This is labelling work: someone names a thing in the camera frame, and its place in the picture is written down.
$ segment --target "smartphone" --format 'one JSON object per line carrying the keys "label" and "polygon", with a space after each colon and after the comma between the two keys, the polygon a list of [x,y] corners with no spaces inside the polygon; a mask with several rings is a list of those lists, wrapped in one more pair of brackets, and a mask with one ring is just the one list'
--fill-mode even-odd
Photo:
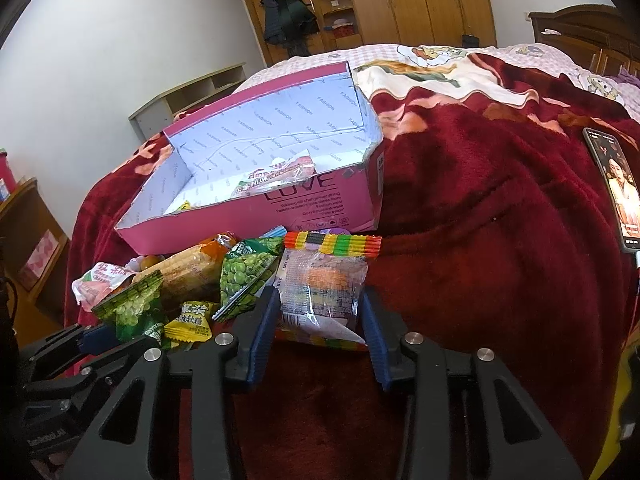
{"label": "smartphone", "polygon": [[609,134],[585,128],[584,139],[604,178],[618,216],[622,250],[640,251],[640,197],[638,186],[618,140]]}

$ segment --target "box on shelf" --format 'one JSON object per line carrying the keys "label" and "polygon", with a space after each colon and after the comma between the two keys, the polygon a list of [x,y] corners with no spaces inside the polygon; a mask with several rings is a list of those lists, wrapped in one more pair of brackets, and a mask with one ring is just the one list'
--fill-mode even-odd
{"label": "box on shelf", "polygon": [[[165,129],[174,152],[116,230],[139,254],[181,251],[224,231],[375,229],[382,206],[382,131],[348,65],[286,75],[237,92]],[[304,182],[230,198],[243,174],[308,150]],[[189,202],[187,210],[177,207]]]}

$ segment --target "candy wrapper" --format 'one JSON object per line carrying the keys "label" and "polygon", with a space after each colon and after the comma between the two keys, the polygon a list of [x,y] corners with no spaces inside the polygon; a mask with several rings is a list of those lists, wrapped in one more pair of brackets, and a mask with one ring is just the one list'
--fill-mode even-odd
{"label": "candy wrapper", "polygon": [[358,300],[367,259],[378,255],[380,237],[288,233],[274,286],[280,291],[282,322],[302,332],[303,342],[318,337],[364,344],[355,333]]}
{"label": "candy wrapper", "polygon": [[163,279],[162,272],[157,270],[94,306],[92,312],[103,322],[115,325],[116,336],[122,342],[138,335],[161,341],[166,323],[160,303]]}
{"label": "candy wrapper", "polygon": [[231,197],[266,193],[277,187],[306,180],[315,174],[316,166],[308,150],[294,155],[289,160],[275,158],[271,166],[244,174]]}
{"label": "candy wrapper", "polygon": [[186,301],[180,308],[180,316],[164,327],[164,335],[186,342],[204,342],[211,339],[209,315],[215,304],[209,301]]}
{"label": "candy wrapper", "polygon": [[282,253],[283,237],[252,238],[236,244],[226,255],[220,276],[220,309],[215,321],[251,310],[262,288],[273,281]]}
{"label": "candy wrapper", "polygon": [[164,276],[162,302],[169,310],[188,300],[210,300],[218,294],[220,269],[226,252],[236,244],[231,233],[222,233],[143,270],[134,283],[160,270]]}
{"label": "candy wrapper", "polygon": [[85,312],[91,312],[94,306],[116,291],[134,274],[135,272],[125,267],[99,262],[81,278],[72,282],[71,290],[78,305]]}

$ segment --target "bed frame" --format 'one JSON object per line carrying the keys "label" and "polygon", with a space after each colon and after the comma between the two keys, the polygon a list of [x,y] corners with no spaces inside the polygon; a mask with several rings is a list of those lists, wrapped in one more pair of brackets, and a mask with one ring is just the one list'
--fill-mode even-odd
{"label": "bed frame", "polygon": [[624,66],[640,77],[640,41],[615,7],[578,5],[529,17],[536,42],[562,50],[575,64],[601,75],[618,75]]}

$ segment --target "yellow candy wrapper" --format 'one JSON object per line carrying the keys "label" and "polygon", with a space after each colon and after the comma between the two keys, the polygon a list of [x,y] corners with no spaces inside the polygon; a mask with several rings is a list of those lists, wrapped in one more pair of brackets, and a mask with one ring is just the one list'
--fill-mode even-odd
{"label": "yellow candy wrapper", "polygon": [[185,301],[180,307],[180,316],[164,326],[164,335],[186,342],[204,342],[211,339],[207,319],[216,304],[209,301]]}

